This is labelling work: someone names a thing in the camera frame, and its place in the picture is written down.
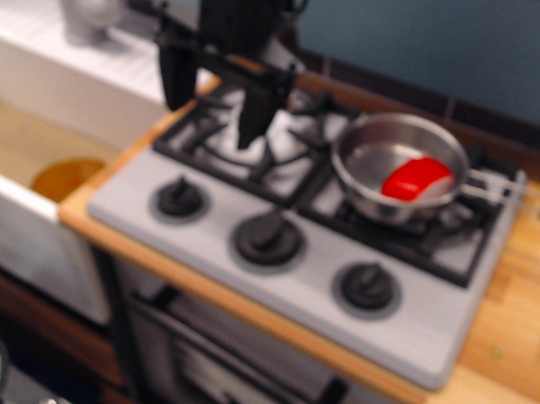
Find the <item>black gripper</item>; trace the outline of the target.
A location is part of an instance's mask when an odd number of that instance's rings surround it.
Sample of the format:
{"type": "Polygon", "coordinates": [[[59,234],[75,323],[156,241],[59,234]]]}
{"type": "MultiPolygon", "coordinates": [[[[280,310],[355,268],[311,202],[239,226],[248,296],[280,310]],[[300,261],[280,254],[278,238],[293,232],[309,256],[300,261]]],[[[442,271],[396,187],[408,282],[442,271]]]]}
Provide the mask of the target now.
{"type": "Polygon", "coordinates": [[[238,119],[238,149],[263,136],[287,97],[296,65],[271,62],[267,50],[277,32],[304,13],[308,0],[200,0],[197,23],[175,17],[164,1],[157,9],[155,41],[164,97],[179,109],[195,94],[201,67],[245,90],[238,119]]]}

